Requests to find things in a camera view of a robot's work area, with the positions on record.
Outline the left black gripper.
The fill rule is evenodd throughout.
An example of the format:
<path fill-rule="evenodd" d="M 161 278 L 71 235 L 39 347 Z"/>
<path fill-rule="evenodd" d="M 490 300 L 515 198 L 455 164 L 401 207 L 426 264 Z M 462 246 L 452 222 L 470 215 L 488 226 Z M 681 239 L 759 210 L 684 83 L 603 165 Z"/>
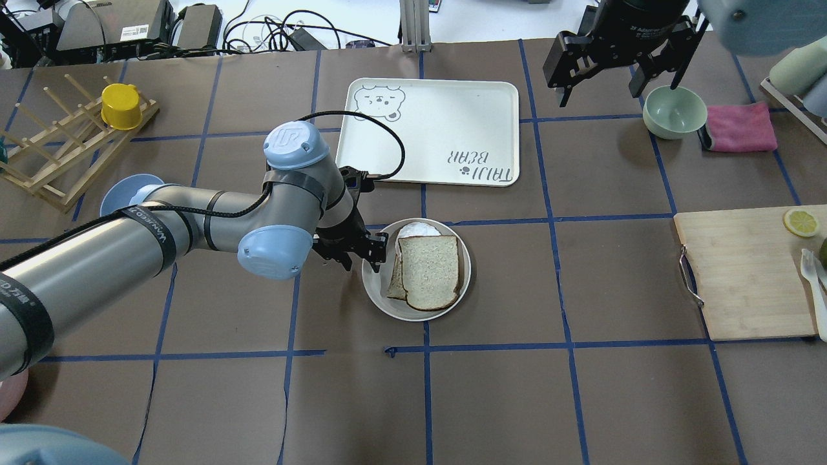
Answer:
<path fill-rule="evenodd" d="M 351 254 L 369 262 L 372 270 L 380 270 L 387 259 L 389 235 L 369 232 L 357 208 L 360 193 L 370 193 L 375 188 L 374 180 L 352 167 L 339 171 L 344 187 L 319 222 L 313 250 L 326 261 L 339 262 L 348 272 L 353 267 Z"/>

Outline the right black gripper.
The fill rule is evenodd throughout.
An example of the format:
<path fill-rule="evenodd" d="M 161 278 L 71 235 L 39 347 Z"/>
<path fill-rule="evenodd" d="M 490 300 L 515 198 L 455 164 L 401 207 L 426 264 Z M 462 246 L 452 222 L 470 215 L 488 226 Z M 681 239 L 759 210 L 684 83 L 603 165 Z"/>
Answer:
<path fill-rule="evenodd" d="M 600 1 L 587 6 L 577 32 L 558 33 L 543 64 L 547 87 L 558 88 L 566 108 L 573 87 L 603 70 L 637 65 L 630 88 L 644 88 L 673 73 L 677 89 L 709 26 L 700 10 L 686 15 L 687 1 Z"/>

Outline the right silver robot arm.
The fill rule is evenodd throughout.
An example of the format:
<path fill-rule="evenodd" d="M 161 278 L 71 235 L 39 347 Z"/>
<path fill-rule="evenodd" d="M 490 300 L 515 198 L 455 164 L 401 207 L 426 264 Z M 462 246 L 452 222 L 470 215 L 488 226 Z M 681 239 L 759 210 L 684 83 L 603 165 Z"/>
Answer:
<path fill-rule="evenodd" d="M 826 32 L 824 1 L 600 1 L 588 6 L 577 32 L 562 30 L 543 64 L 547 87 L 561 107 L 586 79 L 635 67 L 628 89 L 640 97 L 650 81 L 685 76 L 706 30 L 735 55 L 766 56 L 808 45 Z"/>

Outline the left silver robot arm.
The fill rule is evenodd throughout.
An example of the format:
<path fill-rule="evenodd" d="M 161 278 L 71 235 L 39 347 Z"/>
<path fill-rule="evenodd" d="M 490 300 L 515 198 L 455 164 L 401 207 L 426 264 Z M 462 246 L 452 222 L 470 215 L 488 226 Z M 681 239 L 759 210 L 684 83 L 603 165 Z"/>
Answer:
<path fill-rule="evenodd" d="M 26 371 L 54 342 L 137 285 L 197 249 L 234 253 L 256 276 L 298 276 L 308 254 L 374 271 L 388 236 L 372 234 L 357 208 L 366 175 L 341 169 L 309 121 L 265 138 L 260 194 L 160 183 L 133 176 L 107 194 L 108 214 L 2 262 L 2 378 Z"/>

